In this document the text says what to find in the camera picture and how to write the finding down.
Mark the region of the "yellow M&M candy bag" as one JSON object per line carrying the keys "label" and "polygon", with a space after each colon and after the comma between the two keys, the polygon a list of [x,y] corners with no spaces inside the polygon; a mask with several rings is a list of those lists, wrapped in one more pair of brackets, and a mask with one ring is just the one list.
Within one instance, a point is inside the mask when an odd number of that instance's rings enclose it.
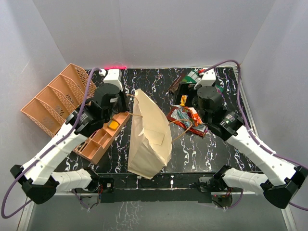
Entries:
{"label": "yellow M&M candy bag", "polygon": [[188,95],[182,95],[180,100],[180,106],[181,107],[187,107],[186,102],[188,99]]}

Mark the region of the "green snack bag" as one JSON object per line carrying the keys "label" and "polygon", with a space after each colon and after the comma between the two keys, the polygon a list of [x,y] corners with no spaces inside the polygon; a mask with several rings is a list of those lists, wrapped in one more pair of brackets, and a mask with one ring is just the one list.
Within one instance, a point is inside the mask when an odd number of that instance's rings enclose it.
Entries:
{"label": "green snack bag", "polygon": [[186,75],[186,77],[185,77],[186,83],[192,83],[192,84],[196,84],[197,81],[199,81],[200,79],[201,79],[201,77],[199,76],[198,72],[195,71],[195,70],[189,72],[188,75]]}

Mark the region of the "red snack packet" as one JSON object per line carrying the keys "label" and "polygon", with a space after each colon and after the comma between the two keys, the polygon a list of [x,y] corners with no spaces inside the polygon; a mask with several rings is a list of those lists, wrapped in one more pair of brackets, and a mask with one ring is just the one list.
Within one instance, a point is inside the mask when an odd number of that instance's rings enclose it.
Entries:
{"label": "red snack packet", "polygon": [[[170,112],[168,113],[167,115],[167,119],[169,122],[173,122],[174,121],[174,124],[178,125],[179,127],[181,128],[184,128],[184,129],[187,129],[185,128],[185,126],[183,124],[181,124],[179,121],[175,120],[174,118],[171,117],[171,114],[172,112],[174,111],[174,109],[178,107],[178,108],[181,108],[183,112],[186,112],[187,113],[187,110],[185,109],[185,107],[181,107],[181,106],[173,106],[170,110]],[[207,126],[202,123],[201,125],[195,127],[194,126],[194,123],[193,123],[193,120],[191,119],[191,124],[192,124],[192,127],[189,129],[190,132],[196,134],[196,135],[199,135],[201,137],[204,137],[206,132],[207,132]]]}

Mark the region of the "teal snack packet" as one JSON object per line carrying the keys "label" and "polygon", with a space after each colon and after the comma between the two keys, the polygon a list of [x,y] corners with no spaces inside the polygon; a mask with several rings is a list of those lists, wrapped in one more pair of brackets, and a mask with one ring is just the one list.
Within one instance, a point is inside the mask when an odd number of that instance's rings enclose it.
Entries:
{"label": "teal snack packet", "polygon": [[183,124],[185,128],[188,128],[191,125],[191,119],[181,108],[176,107],[172,112],[171,117]]}

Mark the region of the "brown kettle chips bag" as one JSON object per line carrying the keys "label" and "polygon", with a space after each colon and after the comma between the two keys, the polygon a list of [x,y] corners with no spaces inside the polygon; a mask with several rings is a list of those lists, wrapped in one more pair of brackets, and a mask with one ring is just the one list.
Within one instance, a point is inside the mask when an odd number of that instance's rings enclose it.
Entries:
{"label": "brown kettle chips bag", "polygon": [[180,76],[178,76],[168,88],[168,92],[173,95],[178,90],[181,84],[186,84],[185,77],[186,74],[181,74]]}

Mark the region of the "brown paper bag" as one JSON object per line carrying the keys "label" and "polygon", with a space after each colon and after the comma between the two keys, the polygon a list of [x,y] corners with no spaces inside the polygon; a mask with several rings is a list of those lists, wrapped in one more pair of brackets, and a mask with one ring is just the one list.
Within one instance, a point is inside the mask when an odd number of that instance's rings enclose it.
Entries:
{"label": "brown paper bag", "polygon": [[152,179],[167,166],[172,144],[171,122],[157,104],[141,89],[134,92],[134,105],[128,154],[128,172]]}

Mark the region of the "purple snack bag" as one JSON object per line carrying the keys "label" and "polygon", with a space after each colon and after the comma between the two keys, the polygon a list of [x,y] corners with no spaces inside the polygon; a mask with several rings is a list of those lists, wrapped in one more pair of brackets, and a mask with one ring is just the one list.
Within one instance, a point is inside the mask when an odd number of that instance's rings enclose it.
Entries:
{"label": "purple snack bag", "polygon": [[215,88],[217,89],[217,92],[219,92],[220,94],[223,93],[223,88],[221,88],[220,86],[216,85]]}

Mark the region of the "orange snack packet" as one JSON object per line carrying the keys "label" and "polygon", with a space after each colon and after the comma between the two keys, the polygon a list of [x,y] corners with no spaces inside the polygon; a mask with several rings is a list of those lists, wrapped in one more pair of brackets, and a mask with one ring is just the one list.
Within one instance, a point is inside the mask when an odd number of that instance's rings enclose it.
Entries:
{"label": "orange snack packet", "polygon": [[187,114],[190,119],[192,119],[195,127],[203,123],[197,111],[193,107],[186,107],[185,109],[187,110]]}

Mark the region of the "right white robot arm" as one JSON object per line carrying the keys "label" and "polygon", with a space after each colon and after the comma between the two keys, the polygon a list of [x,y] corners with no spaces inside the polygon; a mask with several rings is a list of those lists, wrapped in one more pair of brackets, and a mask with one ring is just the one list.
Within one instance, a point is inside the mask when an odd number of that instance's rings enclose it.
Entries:
{"label": "right white robot arm", "polygon": [[254,134],[245,128],[241,116],[226,109],[215,87],[195,89],[194,84],[180,83],[174,94],[175,102],[179,103],[184,95],[186,104],[197,111],[213,134],[235,147],[262,171],[251,173],[223,166],[208,182],[200,183],[200,187],[215,191],[240,188],[261,193],[272,205],[285,209],[307,178],[307,169],[262,149]]}

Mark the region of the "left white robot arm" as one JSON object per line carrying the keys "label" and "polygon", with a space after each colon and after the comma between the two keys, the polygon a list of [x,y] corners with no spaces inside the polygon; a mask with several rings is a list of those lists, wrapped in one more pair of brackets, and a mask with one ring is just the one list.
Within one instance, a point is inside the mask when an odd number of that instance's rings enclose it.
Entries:
{"label": "left white robot arm", "polygon": [[99,176],[90,168],[55,172],[58,165],[111,118],[128,110],[127,97],[118,86],[104,83],[94,96],[77,107],[65,120],[57,134],[30,161],[14,165],[10,172],[34,203],[50,200],[56,192],[82,188],[94,192]]}

